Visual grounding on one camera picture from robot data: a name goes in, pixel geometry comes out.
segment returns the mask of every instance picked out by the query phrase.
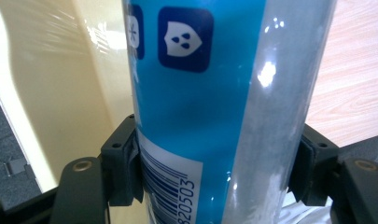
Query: wood grain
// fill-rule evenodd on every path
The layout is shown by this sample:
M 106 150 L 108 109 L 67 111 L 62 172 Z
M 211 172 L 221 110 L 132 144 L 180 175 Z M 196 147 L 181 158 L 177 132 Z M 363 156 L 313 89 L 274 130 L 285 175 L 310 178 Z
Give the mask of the wood grain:
M 339 0 L 306 122 L 339 147 L 378 135 L 378 0 Z

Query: metal screw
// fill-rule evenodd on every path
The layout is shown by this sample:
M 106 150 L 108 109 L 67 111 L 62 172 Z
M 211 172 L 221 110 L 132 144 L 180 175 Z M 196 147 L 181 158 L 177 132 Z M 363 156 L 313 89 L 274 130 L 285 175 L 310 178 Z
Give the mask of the metal screw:
M 81 172 L 90 169 L 92 161 L 80 161 L 73 166 L 73 171 Z
M 378 168 L 368 161 L 355 161 L 355 165 L 363 170 L 376 171 Z

